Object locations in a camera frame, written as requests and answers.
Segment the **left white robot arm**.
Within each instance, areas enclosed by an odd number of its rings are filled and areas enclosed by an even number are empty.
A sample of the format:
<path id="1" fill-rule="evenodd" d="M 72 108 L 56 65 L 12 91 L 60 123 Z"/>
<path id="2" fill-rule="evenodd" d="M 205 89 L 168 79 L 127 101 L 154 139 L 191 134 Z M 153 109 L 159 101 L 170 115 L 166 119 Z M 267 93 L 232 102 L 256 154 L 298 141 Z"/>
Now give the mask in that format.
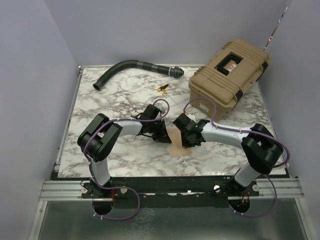
<path id="1" fill-rule="evenodd" d="M 111 190 L 107 157 L 118 137 L 122 136 L 147 136 L 158 143 L 172 142 L 163 112 L 153 104 L 129 118 L 110 119 L 102 113 L 96 115 L 78 137 L 77 144 L 89 162 L 91 178 L 95 182 L 93 191 L 101 198 Z"/>

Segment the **pink tan envelope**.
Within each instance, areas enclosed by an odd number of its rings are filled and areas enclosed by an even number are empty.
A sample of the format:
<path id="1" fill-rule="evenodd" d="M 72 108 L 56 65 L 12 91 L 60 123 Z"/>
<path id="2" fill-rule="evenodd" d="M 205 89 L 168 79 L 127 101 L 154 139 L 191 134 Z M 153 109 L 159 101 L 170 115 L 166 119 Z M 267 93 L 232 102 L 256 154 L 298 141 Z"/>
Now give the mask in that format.
<path id="1" fill-rule="evenodd" d="M 167 148 L 171 157 L 187 156 L 193 153 L 192 148 L 184 148 L 182 146 L 181 132 L 178 128 L 170 127 L 167 129 L 167 133 L 171 139 L 171 144 Z"/>

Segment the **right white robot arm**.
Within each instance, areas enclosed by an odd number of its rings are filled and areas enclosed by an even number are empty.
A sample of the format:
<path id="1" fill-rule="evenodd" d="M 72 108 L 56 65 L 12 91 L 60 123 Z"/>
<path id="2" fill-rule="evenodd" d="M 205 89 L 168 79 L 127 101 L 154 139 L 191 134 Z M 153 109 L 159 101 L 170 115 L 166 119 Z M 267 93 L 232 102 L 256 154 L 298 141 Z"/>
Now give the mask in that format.
<path id="1" fill-rule="evenodd" d="M 268 175 L 283 154 L 284 146 L 262 124 L 231 127 L 201 119 L 195 122 L 182 113 L 173 124 L 180 130 L 182 146 L 192 148 L 201 143 L 221 143 L 242 149 L 247 163 L 232 177 L 229 189 L 240 196 L 261 175 Z"/>

